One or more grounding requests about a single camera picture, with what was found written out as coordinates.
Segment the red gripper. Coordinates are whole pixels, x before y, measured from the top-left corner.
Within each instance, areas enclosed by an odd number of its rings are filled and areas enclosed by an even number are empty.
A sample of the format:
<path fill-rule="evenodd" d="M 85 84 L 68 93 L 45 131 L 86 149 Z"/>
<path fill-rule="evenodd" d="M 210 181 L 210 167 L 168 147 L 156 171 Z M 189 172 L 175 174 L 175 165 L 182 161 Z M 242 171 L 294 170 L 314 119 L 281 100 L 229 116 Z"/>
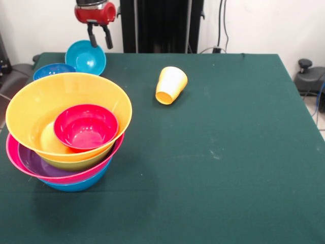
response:
<path fill-rule="evenodd" d="M 102 29 L 105 32 L 105 40 L 108 49 L 113 48 L 112 38 L 110 30 L 106 25 L 113 22 L 116 17 L 115 5 L 111 2 L 101 2 L 98 5 L 88 5 L 88 6 L 75 6 L 75 16 L 77 20 L 81 23 L 87 24 L 87 32 L 89 36 L 90 43 L 93 48 L 97 48 L 97 42 L 95 35 L 92 31 L 92 23 L 102 25 Z"/>

